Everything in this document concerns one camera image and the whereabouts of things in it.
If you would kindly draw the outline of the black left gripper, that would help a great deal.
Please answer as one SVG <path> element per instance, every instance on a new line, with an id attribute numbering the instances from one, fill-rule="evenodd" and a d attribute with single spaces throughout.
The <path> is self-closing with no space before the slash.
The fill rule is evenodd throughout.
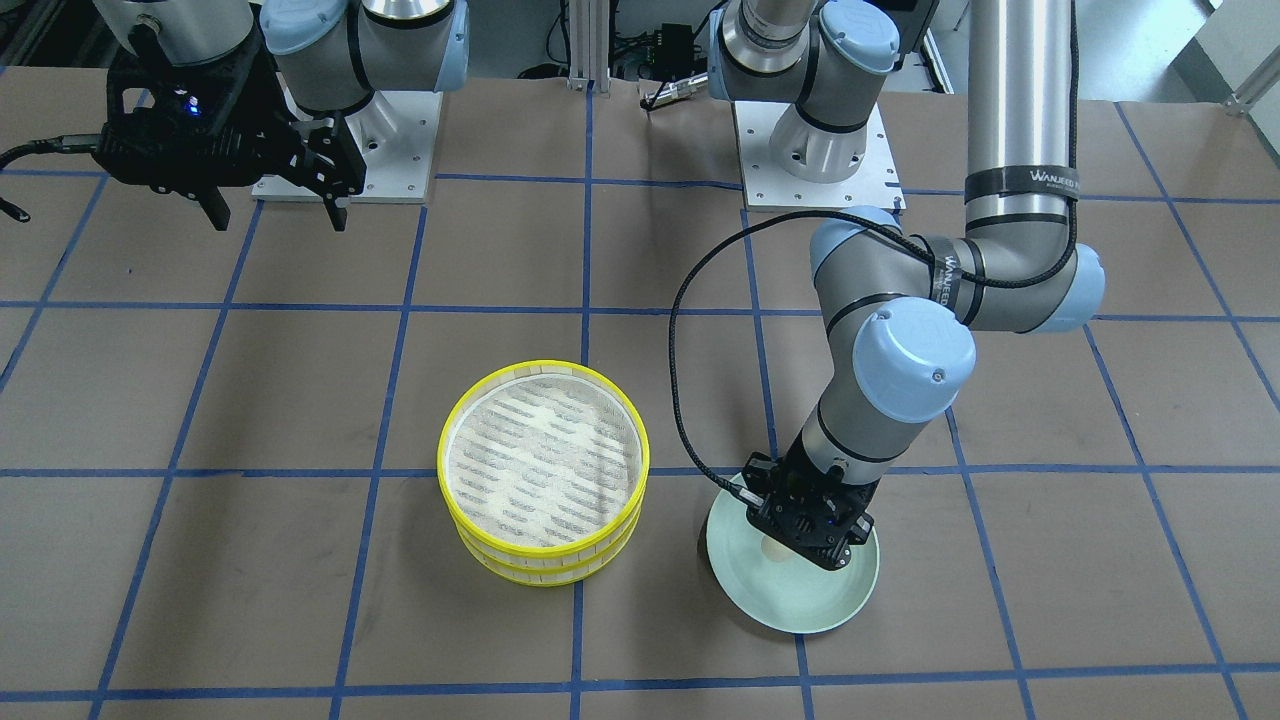
<path id="1" fill-rule="evenodd" d="M 845 569 L 874 528 L 867 512 L 877 483 L 851 486 L 838 465 L 817 470 L 805 455 L 773 460 L 751 454 L 741 470 L 748 523 L 827 571 Z"/>

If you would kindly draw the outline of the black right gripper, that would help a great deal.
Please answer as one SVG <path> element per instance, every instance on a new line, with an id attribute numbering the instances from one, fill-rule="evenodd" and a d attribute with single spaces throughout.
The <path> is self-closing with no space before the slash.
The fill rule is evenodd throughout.
<path id="1" fill-rule="evenodd" d="M 320 196 L 334 232 L 346 231 L 349 195 L 364 188 L 367 167 L 340 114 L 293 115 L 257 29 L 187 67 L 164 56 L 161 37 L 132 29 L 142 53 L 120 50 L 113 60 L 95 161 L 123 183 L 196 195 L 220 232 L 230 224 L 220 187 L 279 176 Z"/>

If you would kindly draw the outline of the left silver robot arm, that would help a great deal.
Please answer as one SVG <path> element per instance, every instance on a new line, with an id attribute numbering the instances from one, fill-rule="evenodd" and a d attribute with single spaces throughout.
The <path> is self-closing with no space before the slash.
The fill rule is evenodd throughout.
<path id="1" fill-rule="evenodd" d="M 977 1 L 969 47 L 965 229 L 905 236 L 870 206 L 815 210 L 812 282 L 833 363 L 796 439 L 724 488 L 748 521 L 826 571 L 869 541 L 882 475 L 977 364 L 978 331 L 1066 332 L 1105 269 L 1076 237 L 1079 47 L 1071 1 Z M 772 154 L 812 182 L 852 174 L 899 50 L 868 1 L 731 1 L 710 92 L 782 102 Z"/>

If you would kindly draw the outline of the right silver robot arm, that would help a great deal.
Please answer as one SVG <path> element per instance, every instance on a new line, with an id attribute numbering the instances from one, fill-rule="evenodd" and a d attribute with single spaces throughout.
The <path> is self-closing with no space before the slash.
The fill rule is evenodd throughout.
<path id="1" fill-rule="evenodd" d="M 224 188 L 421 204 L 444 94 L 468 69 L 466 1 L 100 1 L 120 42 L 93 160 L 224 231 Z"/>

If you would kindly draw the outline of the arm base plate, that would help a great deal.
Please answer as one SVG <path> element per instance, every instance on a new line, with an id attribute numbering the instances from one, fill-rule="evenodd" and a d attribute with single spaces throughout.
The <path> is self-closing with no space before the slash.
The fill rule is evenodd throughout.
<path id="1" fill-rule="evenodd" d="M 366 163 L 352 202 L 426 202 L 443 94 L 388 91 L 347 120 Z"/>
<path id="2" fill-rule="evenodd" d="M 732 108 L 749 211 L 906 209 L 879 106 L 850 133 L 810 127 L 782 102 L 735 101 Z"/>

